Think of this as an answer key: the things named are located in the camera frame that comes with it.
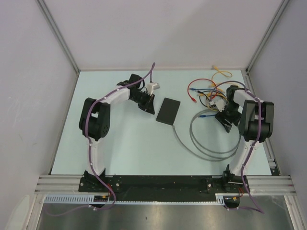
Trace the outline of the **black network switch box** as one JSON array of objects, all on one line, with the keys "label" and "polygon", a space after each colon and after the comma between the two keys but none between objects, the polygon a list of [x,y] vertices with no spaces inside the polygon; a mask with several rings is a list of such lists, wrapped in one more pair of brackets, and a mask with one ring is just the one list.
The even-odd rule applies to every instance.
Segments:
[{"label": "black network switch box", "polygon": [[156,121],[172,126],[175,122],[180,104],[180,101],[164,98]]}]

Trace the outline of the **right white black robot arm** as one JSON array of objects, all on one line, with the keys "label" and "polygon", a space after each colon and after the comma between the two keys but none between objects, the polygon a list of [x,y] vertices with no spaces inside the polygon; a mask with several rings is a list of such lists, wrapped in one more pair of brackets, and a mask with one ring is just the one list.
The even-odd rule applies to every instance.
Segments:
[{"label": "right white black robot arm", "polygon": [[234,158],[223,171],[221,186],[233,192],[247,185],[248,165],[256,147],[272,135],[274,103],[254,96],[250,90],[231,85],[226,90],[227,103],[215,118],[230,132],[233,125],[239,131],[239,145]]}]

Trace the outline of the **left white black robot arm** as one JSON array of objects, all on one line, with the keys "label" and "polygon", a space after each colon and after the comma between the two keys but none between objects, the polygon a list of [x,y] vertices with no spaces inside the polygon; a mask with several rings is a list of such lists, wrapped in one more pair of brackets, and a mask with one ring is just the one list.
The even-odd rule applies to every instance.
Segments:
[{"label": "left white black robot arm", "polygon": [[79,121],[79,129],[89,141],[88,165],[84,176],[92,176],[89,186],[95,191],[102,191],[106,186],[105,178],[101,177],[106,166],[98,149],[101,139],[110,130],[111,108],[125,101],[133,101],[139,109],[154,115],[154,91],[159,88],[159,83],[150,81],[145,84],[144,78],[131,74],[128,80],[117,83],[116,88],[103,98],[85,99]]}]

